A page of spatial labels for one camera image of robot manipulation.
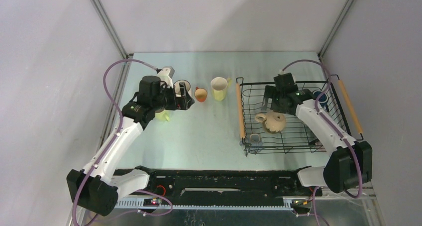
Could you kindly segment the light green mug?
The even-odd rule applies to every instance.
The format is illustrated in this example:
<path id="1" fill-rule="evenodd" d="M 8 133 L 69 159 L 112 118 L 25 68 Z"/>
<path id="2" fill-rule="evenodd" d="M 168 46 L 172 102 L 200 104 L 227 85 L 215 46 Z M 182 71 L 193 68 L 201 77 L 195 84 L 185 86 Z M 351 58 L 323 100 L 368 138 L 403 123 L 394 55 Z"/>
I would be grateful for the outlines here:
<path id="1" fill-rule="evenodd" d="M 161 121 L 170 121 L 170 114 L 167 110 L 160 110 L 155 112 L 155 118 Z"/>

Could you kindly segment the white mug black handle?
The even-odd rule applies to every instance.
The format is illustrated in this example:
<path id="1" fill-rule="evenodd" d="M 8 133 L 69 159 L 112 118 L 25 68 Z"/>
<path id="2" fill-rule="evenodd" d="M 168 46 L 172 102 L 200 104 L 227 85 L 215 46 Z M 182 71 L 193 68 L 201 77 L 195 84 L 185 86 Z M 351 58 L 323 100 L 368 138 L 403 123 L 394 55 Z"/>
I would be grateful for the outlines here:
<path id="1" fill-rule="evenodd" d="M 181 97 L 181 88 L 180 84 L 184 84 L 187 94 L 191 97 L 192 96 L 192 87 L 191 84 L 187 80 L 178 80 L 174 83 L 175 94 L 177 97 Z"/>

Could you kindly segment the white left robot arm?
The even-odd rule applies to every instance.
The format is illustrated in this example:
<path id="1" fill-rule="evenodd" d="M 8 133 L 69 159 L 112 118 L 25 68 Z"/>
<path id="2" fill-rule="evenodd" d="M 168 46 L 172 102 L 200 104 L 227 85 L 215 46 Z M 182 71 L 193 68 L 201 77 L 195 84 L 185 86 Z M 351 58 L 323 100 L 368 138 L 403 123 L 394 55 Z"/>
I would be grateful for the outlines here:
<path id="1" fill-rule="evenodd" d="M 114 172 L 126 151 L 155 118 L 159 110 L 188 110 L 194 99 L 186 83 L 169 84 L 158 76 L 145 76 L 130 101 L 118 109 L 119 123 L 92 160 L 79 171 L 71 170 L 67 183 L 72 212 L 82 207 L 101 216 L 110 214 L 116 203 L 141 190 L 152 194 L 157 180 L 144 170 L 133 169 L 116 176 Z"/>

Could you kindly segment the small red orange cup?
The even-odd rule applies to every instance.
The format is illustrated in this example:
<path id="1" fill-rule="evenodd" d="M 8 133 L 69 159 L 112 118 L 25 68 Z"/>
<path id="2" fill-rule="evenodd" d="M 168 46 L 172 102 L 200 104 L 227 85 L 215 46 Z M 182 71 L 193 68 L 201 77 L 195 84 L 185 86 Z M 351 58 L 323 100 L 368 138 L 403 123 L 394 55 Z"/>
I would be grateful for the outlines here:
<path id="1" fill-rule="evenodd" d="M 194 96 L 198 102 L 203 103 L 207 99 L 208 92 L 204 88 L 196 87 Z"/>

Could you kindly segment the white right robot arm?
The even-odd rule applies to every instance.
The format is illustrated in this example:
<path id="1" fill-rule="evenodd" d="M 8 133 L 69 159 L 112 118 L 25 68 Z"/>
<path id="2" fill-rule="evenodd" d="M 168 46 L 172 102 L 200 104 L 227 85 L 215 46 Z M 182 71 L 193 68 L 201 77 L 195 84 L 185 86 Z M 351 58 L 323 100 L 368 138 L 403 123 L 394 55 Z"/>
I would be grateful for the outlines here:
<path id="1" fill-rule="evenodd" d="M 289 114 L 301 120 L 317 137 L 329 155 L 323 167 L 307 167 L 297 172 L 289 182 L 295 195 L 304 194 L 310 186 L 328 187 L 335 193 L 348 192 L 372 180 L 373 150 L 367 141 L 357 141 L 344 131 L 324 110 L 319 97 L 309 89 L 299 89 L 291 73 L 274 77 L 273 85 L 266 85 L 262 108 L 275 114 Z"/>

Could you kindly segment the yellow green faceted mug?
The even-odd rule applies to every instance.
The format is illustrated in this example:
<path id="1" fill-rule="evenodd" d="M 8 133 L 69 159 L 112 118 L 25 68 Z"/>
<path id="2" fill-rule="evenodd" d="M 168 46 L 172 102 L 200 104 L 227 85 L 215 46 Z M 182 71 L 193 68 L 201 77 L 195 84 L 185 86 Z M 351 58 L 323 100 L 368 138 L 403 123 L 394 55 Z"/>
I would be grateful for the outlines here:
<path id="1" fill-rule="evenodd" d="M 231 78 L 215 77 L 211 81 L 211 94 L 214 100 L 221 102 L 227 95 L 227 89 L 231 84 Z"/>

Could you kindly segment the beige round speckled mug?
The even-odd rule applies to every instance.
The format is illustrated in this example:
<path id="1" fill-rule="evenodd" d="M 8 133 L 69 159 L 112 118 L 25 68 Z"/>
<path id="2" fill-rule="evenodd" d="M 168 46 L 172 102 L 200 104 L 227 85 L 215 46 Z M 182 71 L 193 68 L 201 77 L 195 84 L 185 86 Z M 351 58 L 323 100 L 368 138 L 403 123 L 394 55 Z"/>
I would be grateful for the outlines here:
<path id="1" fill-rule="evenodd" d="M 255 121 L 261 123 L 262 128 L 267 133 L 279 133 L 283 131 L 287 125 L 287 120 L 282 113 L 268 111 L 266 113 L 258 113 L 254 117 Z"/>

